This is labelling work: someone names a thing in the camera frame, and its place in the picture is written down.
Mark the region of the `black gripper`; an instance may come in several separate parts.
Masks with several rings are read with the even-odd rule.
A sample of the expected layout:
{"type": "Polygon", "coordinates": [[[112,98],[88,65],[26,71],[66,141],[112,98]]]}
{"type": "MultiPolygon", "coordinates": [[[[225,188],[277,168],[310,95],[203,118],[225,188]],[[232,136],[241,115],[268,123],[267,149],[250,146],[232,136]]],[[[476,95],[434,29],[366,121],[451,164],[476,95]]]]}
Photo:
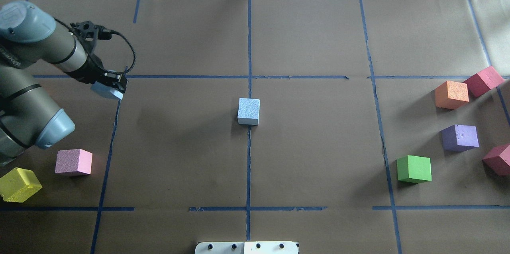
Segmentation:
{"type": "Polygon", "coordinates": [[[97,57],[87,57],[84,65],[78,69],[78,81],[87,84],[102,83],[125,94],[128,83],[126,75],[124,73],[108,73],[102,68],[102,65],[96,64],[97,60],[94,61],[93,59],[97,59],[97,57]]]}

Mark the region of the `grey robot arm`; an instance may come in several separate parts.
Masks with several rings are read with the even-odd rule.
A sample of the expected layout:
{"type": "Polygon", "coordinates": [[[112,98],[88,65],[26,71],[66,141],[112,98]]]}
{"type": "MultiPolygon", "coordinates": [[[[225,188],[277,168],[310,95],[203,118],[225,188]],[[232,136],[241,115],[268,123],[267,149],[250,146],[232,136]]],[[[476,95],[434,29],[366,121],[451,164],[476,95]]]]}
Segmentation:
{"type": "Polygon", "coordinates": [[[95,54],[99,40],[121,36],[91,21],[65,24],[29,1],[12,1],[1,8],[0,156],[1,165],[37,146],[47,149],[75,130],[75,124],[28,67],[43,60],[78,82],[91,84],[100,96],[122,99],[124,71],[107,70],[95,54]]]}

